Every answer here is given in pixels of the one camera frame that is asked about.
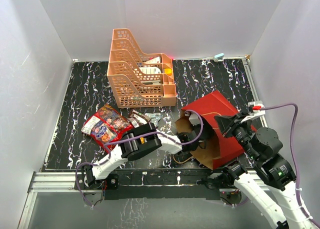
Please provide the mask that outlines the silver foil snack packet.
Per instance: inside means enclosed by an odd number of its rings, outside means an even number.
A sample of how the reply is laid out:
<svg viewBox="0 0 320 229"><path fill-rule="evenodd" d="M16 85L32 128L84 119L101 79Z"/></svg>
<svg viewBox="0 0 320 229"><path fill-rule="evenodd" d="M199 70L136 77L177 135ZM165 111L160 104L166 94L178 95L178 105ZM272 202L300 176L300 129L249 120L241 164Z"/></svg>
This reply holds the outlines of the silver foil snack packet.
<svg viewBox="0 0 320 229"><path fill-rule="evenodd" d="M159 121L161 120L161 114L159 112L156 113L146 113L145 114L148 118L150 118L150 122L154 124L157 128L159 126Z"/></svg>

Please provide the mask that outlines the red brown paper bag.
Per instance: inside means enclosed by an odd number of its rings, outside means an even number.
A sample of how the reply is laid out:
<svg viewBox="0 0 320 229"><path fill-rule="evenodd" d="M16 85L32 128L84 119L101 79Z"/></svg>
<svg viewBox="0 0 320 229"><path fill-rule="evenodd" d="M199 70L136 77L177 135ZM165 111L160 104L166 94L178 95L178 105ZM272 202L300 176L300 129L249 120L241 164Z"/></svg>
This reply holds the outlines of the red brown paper bag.
<svg viewBox="0 0 320 229"><path fill-rule="evenodd" d="M225 138L219 130L214 116L233 116L238 110L217 90L195 100L181 109L180 118L175 122L178 133L192 131L186 110L193 110L202 116L204 122L209 124L209 133L213 135L196 150L191 151L192 156L205 167L215 170L236 159L245 153L234 137Z"/></svg>

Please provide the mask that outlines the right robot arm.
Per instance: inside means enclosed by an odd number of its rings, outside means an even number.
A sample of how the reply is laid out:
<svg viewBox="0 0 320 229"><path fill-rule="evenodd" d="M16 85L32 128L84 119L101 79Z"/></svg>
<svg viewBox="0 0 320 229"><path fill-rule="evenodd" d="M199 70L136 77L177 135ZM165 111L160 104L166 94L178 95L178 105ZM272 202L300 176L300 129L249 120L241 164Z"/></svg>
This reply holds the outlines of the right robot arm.
<svg viewBox="0 0 320 229"><path fill-rule="evenodd" d="M223 183L240 189L256 206L273 229L318 229L297 187L298 175L279 151L283 144L277 132L268 127L257 131L252 121L265 114L259 106L253 112L214 117L224 138L234 138L253 161L253 169L269 191L271 198L237 161L224 168Z"/></svg>

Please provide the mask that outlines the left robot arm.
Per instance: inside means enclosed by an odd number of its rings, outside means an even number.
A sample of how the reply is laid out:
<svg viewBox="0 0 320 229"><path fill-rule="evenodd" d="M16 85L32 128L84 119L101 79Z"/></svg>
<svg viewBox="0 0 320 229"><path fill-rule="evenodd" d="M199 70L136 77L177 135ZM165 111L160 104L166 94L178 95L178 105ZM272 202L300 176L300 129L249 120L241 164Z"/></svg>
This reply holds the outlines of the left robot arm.
<svg viewBox="0 0 320 229"><path fill-rule="evenodd" d="M171 155L185 155L198 147L205 149L207 140L212 136L209 129L202 124L191 127L190 132L180 132L170 136L157 130L153 123L133 128L116 141L105 157L90 165L81 167L82 181L86 187L99 188L109 174L120 165L139 160L155 150L161 150Z"/></svg>

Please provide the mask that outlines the red candy bag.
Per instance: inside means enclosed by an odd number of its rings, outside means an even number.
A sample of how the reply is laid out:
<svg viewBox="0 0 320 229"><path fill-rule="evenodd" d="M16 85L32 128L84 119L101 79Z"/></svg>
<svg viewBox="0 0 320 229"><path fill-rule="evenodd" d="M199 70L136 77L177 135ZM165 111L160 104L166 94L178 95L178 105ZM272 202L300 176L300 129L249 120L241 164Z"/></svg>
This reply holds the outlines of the red candy bag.
<svg viewBox="0 0 320 229"><path fill-rule="evenodd" d="M106 103L86 120L81 132L92 137L107 152L115 148L115 145L107 145L107 143L119 141L124 133L133 128L125 117Z"/></svg>

